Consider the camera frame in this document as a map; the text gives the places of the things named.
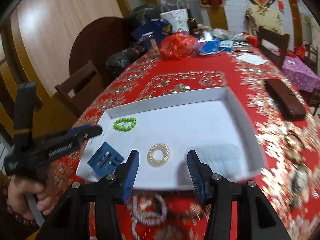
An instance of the screw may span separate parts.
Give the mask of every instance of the screw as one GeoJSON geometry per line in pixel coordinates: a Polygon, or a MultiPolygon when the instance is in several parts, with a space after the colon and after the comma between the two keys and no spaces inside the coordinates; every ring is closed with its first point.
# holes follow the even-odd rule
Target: screw
{"type": "Polygon", "coordinates": [[[114,180],[115,178],[116,176],[113,173],[107,175],[107,180],[114,180]]]}
{"type": "Polygon", "coordinates": [[[214,180],[219,180],[221,179],[221,176],[218,173],[212,174],[211,176],[214,180]]]}
{"type": "Polygon", "coordinates": [[[247,184],[249,185],[249,187],[255,187],[257,185],[253,180],[249,180],[247,184]]]}
{"type": "Polygon", "coordinates": [[[81,185],[80,182],[76,181],[76,182],[72,183],[71,187],[72,188],[79,188],[80,185],[81,185]]]}

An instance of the black plastic bag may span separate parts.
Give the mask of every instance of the black plastic bag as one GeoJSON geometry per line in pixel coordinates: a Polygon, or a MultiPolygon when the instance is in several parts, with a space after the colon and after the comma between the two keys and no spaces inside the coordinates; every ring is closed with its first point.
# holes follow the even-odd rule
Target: black plastic bag
{"type": "Polygon", "coordinates": [[[127,66],[135,62],[147,52],[147,49],[140,45],[134,45],[112,54],[106,62],[106,70],[112,75],[113,79],[120,76],[127,66]]]}
{"type": "Polygon", "coordinates": [[[160,19],[160,5],[141,5],[130,12],[124,18],[128,24],[130,32],[146,23],[148,19],[160,19]]]}

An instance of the tissue box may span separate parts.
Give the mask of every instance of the tissue box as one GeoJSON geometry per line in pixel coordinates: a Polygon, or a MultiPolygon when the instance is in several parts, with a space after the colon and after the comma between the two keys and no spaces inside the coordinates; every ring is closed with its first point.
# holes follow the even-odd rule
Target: tissue box
{"type": "Polygon", "coordinates": [[[232,51],[233,41],[221,41],[220,50],[232,51]]]}
{"type": "Polygon", "coordinates": [[[219,51],[220,40],[199,40],[198,43],[201,46],[200,52],[204,54],[219,51]]]}

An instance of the table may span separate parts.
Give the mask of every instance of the table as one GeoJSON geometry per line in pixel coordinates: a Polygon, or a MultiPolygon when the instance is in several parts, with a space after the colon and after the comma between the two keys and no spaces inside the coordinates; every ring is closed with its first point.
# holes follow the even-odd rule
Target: table
{"type": "Polygon", "coordinates": [[[299,90],[312,93],[315,88],[320,89],[320,78],[299,57],[286,56],[282,72],[299,90]]]}
{"type": "MultiPolygon", "coordinates": [[[[265,58],[258,49],[247,49],[265,58]]],[[[229,86],[251,118],[257,132],[257,140],[266,154],[269,168],[263,169],[261,174],[253,179],[279,214],[292,240],[308,239],[320,221],[320,201],[317,199],[317,192],[320,189],[318,123],[309,111],[303,121],[294,123],[283,121],[279,110],[264,88],[264,79],[281,79],[307,109],[302,97],[273,63],[268,61],[264,65],[250,65],[235,59],[240,54],[224,52],[220,56],[188,57],[179,61],[150,60],[146,55],[130,65],[114,80],[82,114],[75,126],[95,125],[105,109],[136,100],[167,93],[229,86]],[[309,169],[309,183],[300,198],[301,207],[294,211],[290,211],[287,204],[294,167],[284,157],[286,145],[282,131],[285,127],[298,133],[307,148],[302,155],[309,169]]],[[[82,181],[75,176],[75,172],[84,147],[85,144],[81,150],[52,164],[59,197],[73,181],[82,181]]],[[[139,198],[138,206],[141,210],[151,209],[150,194],[139,198]]],[[[161,236],[168,231],[175,239],[203,239],[209,208],[199,205],[194,200],[192,192],[160,194],[164,197],[171,216],[165,224],[156,227],[147,228],[138,224],[135,232],[140,240],[161,239],[161,236]]],[[[117,206],[117,211],[124,239],[135,239],[131,232],[131,202],[129,201],[126,206],[117,206]]],[[[230,238],[232,240],[236,239],[236,224],[236,205],[233,205],[230,238]]],[[[95,235],[94,225],[94,208],[91,205],[91,236],[95,235]]]]}

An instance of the wine bottle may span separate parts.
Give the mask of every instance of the wine bottle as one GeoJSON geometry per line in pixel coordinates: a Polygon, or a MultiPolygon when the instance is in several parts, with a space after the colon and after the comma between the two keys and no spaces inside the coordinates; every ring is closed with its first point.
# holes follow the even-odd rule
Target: wine bottle
{"type": "Polygon", "coordinates": [[[187,4],[187,12],[188,12],[187,24],[188,24],[189,32],[190,32],[190,35],[194,36],[194,31],[198,29],[198,26],[197,26],[196,19],[193,18],[191,15],[189,4],[187,4]]]}

